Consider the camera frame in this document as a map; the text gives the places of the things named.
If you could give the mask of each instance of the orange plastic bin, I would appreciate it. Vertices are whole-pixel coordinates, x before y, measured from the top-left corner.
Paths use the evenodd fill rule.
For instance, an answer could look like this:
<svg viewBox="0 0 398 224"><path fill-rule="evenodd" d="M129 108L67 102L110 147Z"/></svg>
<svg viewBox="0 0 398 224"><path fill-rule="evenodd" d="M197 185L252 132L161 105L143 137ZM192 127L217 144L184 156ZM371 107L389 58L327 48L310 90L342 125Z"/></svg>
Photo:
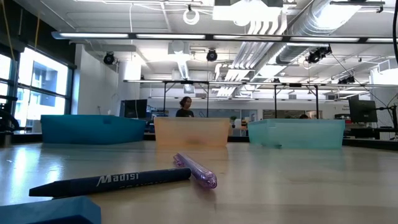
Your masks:
<svg viewBox="0 0 398 224"><path fill-rule="evenodd" d="M156 143L162 146L223 147L228 132L228 118L155 118Z"/></svg>

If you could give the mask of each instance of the transparent purple pen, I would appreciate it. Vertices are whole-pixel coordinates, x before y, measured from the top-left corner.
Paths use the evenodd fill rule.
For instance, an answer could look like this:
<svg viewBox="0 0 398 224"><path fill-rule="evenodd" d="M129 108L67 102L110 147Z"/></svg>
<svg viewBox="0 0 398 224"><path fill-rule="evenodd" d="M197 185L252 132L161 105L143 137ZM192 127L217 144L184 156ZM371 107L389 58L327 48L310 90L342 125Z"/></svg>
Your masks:
<svg viewBox="0 0 398 224"><path fill-rule="evenodd" d="M206 167L195 162L191 157L182 153L177 153L177 155L174 156L174 162L178 167L188 167L191 169L192 176L196 178L202 187L211 189L217 187L216 175Z"/></svg>

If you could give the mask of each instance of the light blue plastic bin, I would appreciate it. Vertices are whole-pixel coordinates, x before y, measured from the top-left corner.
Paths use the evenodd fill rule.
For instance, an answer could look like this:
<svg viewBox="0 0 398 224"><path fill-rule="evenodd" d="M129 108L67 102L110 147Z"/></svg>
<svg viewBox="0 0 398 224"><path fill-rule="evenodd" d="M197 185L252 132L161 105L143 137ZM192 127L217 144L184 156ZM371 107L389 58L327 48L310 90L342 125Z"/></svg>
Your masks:
<svg viewBox="0 0 398 224"><path fill-rule="evenodd" d="M145 121L106 115L42 115L43 143L119 144L141 141Z"/></svg>
<svg viewBox="0 0 398 224"><path fill-rule="evenodd" d="M286 149L341 149L345 122L322 119L265 119L248 123L252 144Z"/></svg>

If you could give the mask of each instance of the monitor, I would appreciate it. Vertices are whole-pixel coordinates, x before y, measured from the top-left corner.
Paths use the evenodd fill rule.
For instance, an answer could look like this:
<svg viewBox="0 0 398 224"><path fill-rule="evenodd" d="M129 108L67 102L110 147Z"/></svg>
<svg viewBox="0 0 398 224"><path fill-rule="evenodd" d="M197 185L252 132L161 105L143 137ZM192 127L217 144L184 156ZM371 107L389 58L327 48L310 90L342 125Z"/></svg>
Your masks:
<svg viewBox="0 0 398 224"><path fill-rule="evenodd" d="M348 102L352 122L377 122L376 104L373 100L349 100Z"/></svg>
<svg viewBox="0 0 398 224"><path fill-rule="evenodd" d="M125 118L146 118L148 100L122 100L120 116Z"/></svg>

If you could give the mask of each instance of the white ceiling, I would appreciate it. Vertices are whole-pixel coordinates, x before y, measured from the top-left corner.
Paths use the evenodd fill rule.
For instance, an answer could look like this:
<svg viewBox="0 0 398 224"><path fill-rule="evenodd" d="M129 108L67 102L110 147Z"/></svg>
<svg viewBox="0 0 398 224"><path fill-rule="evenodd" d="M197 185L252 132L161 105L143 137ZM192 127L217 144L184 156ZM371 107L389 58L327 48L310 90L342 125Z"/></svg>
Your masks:
<svg viewBox="0 0 398 224"><path fill-rule="evenodd" d="M28 11L36 14L42 13L41 18L54 28L60 31L86 31L86 32L130 32L129 9L130 5L125 4L104 4L102 2L76 2L74 0L15 0ZM309 0L297 0L298 6L288 19L294 17ZM392 11L395 1L386 0L385 11ZM247 32L247 27L239 27L228 21L213 21L210 15L200 14L198 24L190 26L182 19L183 11L167 11L166 17L169 20L170 29L167 27L165 15L160 6L149 6L157 10L146 9L140 6L132 6L131 20L133 32L173 32L173 33L214 33L214 34L242 34ZM165 6L166 9L184 9L185 6ZM392 34L393 14L382 12L358 12L345 25L339 28L336 35L385 35ZM101 44L131 44L130 40L107 40ZM143 69L144 74L149 73L171 73L177 68L175 62L162 61L167 56L168 41L134 40L143 54L150 69ZM190 42L191 51L195 51L195 60L188 62L189 69L214 70L216 63L206 62L206 52L209 48L215 48L218 53L218 60L233 60L239 52L239 42ZM365 82L368 79L371 63L358 62L358 55L363 60L374 60L378 57L393 55L391 45L343 45L333 44L333 54L338 56L345 68L357 67L357 79ZM119 55L128 58L126 52ZM326 80L332 75L344 71L341 65L333 57L325 58L310 69L310 76L316 77L317 81ZM284 72L287 74L281 79L288 82L299 82L308 77L308 70L302 64L298 67L287 67Z"/></svg>

